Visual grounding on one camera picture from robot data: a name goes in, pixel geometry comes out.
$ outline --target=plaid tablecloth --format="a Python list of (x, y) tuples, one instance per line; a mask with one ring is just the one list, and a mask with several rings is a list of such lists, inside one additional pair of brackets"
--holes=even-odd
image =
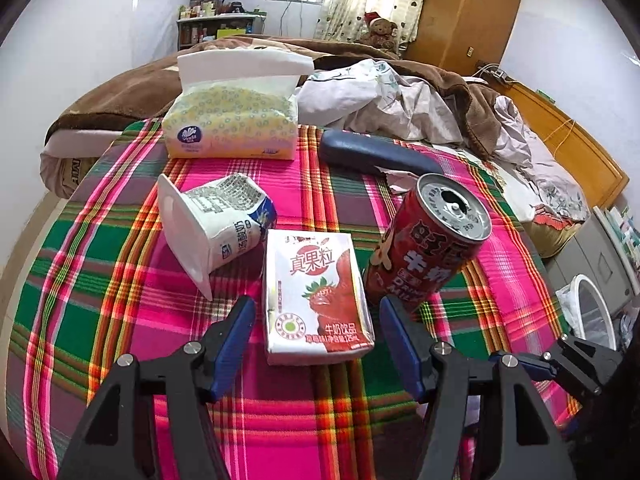
[[(300, 128), (296, 159), (288, 162), (168, 160), (160, 126), (133, 124), (101, 158), (53, 225), (24, 285), (6, 409), (11, 444), (38, 478), (55, 478), (82, 410), (118, 355), (167, 355), (225, 317), (240, 294), (262, 304), (262, 248), (212, 274), (213, 302), (198, 293), (162, 234), (158, 174), (187, 190), (242, 171), (273, 199), (279, 228), (350, 232), (362, 267), (400, 202), (383, 180), (321, 164), (314, 128)], [(483, 171), (417, 149), (482, 200), (494, 227), (478, 258), (422, 308), (428, 329), (469, 356), (543, 351), (564, 320), (511, 209)], [(576, 410), (555, 384), (539, 389), (558, 423)], [(344, 364), (268, 367), (259, 322), (212, 423), (234, 479), (401, 480), (410, 477), (420, 446), (415, 408), (384, 342)], [(155, 409), (162, 469), (176, 478), (165, 399), (157, 398)], [(465, 441), (463, 476), (472, 453)]]

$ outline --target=red can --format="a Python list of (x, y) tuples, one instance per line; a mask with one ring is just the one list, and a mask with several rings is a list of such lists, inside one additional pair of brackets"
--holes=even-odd
[(445, 176), (424, 174), (369, 259), (369, 303), (378, 307), (394, 294), (415, 310), (478, 254), (490, 234), (489, 213), (473, 193)]

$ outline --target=yogurt cup lid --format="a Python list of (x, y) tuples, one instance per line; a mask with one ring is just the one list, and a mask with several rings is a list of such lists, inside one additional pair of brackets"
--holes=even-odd
[(166, 243), (184, 271), (209, 301), (209, 239), (187, 198), (164, 174), (158, 176), (158, 209)]

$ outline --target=white bucket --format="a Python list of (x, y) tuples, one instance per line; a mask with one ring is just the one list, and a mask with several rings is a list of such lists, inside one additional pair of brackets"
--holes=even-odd
[(576, 337), (616, 349), (611, 316), (598, 287), (584, 274), (556, 292), (564, 318)]

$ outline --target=wooden wardrobe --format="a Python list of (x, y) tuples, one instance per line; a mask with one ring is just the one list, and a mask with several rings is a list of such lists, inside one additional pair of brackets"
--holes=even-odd
[(520, 0), (424, 0), (403, 58), (473, 75), (478, 61), (500, 63), (519, 7)]

